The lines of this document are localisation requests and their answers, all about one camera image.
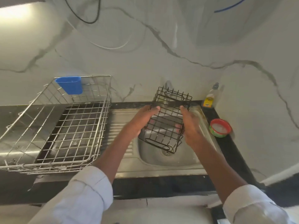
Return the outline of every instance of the blue plastic cup holder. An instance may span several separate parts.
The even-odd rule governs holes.
[[[55,79],[55,82],[61,86],[69,95],[82,94],[82,84],[80,76],[65,76]]]

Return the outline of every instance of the black cable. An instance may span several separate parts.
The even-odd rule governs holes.
[[[66,2],[66,4],[68,5],[69,9],[72,11],[72,13],[73,13],[79,20],[81,20],[82,22],[87,23],[87,24],[93,24],[93,23],[97,22],[97,20],[99,19],[99,16],[100,16],[100,8],[101,8],[101,0],[99,0],[99,5],[98,5],[98,7],[97,7],[97,16],[96,16],[95,20],[94,20],[94,21],[91,21],[91,22],[85,21],[84,19],[80,18],[80,17],[73,11],[73,9],[70,7],[68,1],[65,0],[65,2]]]

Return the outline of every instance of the yellow label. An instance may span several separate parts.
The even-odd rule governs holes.
[[[207,97],[207,98],[204,100],[204,104],[203,104],[203,106],[204,106],[204,107],[212,107],[213,101],[214,101],[214,98],[212,98],[212,97]]]

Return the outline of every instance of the white marble backsplash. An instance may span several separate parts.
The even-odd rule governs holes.
[[[299,0],[102,0],[85,25],[63,0],[0,14],[0,105],[32,100],[64,75],[112,75],[112,101],[150,101],[167,80],[216,109],[262,181],[298,163]],[[70,0],[85,19],[97,0]]]

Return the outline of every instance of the blue cable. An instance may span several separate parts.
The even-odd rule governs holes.
[[[233,8],[233,7],[235,7],[235,6],[239,5],[239,4],[241,4],[243,1],[245,1],[245,0],[241,0],[241,1],[239,1],[238,3],[236,3],[236,4],[232,5],[232,6],[226,7],[226,8],[224,8],[224,9],[215,10],[214,13],[217,13],[217,12],[223,12],[223,11],[229,10],[229,9],[231,9],[231,8]]]

